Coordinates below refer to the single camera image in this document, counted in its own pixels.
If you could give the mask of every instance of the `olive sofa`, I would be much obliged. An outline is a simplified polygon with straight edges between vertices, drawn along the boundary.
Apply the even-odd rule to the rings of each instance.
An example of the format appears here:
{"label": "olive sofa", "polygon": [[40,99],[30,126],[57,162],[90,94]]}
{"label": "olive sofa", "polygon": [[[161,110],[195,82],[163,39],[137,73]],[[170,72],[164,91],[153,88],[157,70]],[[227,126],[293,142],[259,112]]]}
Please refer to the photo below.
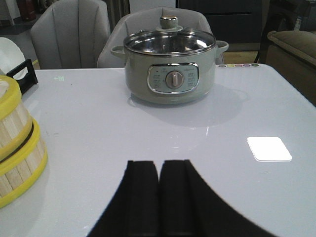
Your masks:
{"label": "olive sofa", "polygon": [[266,64],[316,106],[316,32],[272,31]]}

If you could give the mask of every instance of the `control knob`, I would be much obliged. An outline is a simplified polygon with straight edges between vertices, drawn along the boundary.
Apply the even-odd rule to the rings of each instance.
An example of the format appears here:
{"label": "control knob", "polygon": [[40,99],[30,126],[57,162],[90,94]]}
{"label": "control knob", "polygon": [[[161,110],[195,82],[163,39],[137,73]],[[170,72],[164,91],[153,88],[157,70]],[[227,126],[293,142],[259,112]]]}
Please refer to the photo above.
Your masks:
{"label": "control knob", "polygon": [[179,88],[182,86],[183,81],[183,75],[178,71],[171,71],[166,76],[166,84],[171,89]]}

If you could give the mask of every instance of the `lid knob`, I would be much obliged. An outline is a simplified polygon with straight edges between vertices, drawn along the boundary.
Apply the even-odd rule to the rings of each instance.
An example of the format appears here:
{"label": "lid knob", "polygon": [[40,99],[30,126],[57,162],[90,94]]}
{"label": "lid knob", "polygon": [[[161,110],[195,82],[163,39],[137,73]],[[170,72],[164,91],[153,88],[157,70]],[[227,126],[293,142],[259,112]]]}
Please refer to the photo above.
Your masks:
{"label": "lid knob", "polygon": [[162,16],[160,18],[160,25],[162,29],[173,29],[178,26],[178,17],[176,16]]}
{"label": "lid knob", "polygon": [[161,27],[157,27],[159,31],[176,32],[183,28],[178,26],[178,17],[176,16],[162,16],[160,18]]}

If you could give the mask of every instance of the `dark cabinet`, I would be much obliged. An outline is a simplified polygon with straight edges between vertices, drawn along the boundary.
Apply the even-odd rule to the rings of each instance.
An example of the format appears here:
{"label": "dark cabinet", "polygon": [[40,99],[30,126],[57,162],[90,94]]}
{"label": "dark cabinet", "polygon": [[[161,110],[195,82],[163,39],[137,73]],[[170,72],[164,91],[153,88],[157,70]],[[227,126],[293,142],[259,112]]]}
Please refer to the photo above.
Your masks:
{"label": "dark cabinet", "polygon": [[218,40],[228,43],[260,42],[261,0],[178,0],[177,6],[201,12]]}

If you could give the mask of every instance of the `chair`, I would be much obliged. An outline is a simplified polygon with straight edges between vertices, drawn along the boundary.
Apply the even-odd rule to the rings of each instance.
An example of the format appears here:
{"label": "chair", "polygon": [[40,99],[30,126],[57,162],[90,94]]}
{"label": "chair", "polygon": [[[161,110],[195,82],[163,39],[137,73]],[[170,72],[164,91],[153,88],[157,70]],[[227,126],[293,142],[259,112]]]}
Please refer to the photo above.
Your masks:
{"label": "chair", "polygon": [[107,5],[101,0],[59,0],[31,28],[41,69],[96,68],[109,38]]}
{"label": "chair", "polygon": [[[211,28],[207,19],[199,12],[170,7],[155,7],[141,10],[124,16],[115,26],[107,44],[98,59],[98,68],[123,68],[121,59],[111,54],[111,48],[123,45],[123,40],[130,34],[140,30],[152,30],[159,26],[159,19],[162,15],[175,15],[179,19],[179,25],[210,32]],[[216,59],[216,64],[223,64],[223,57]]]}

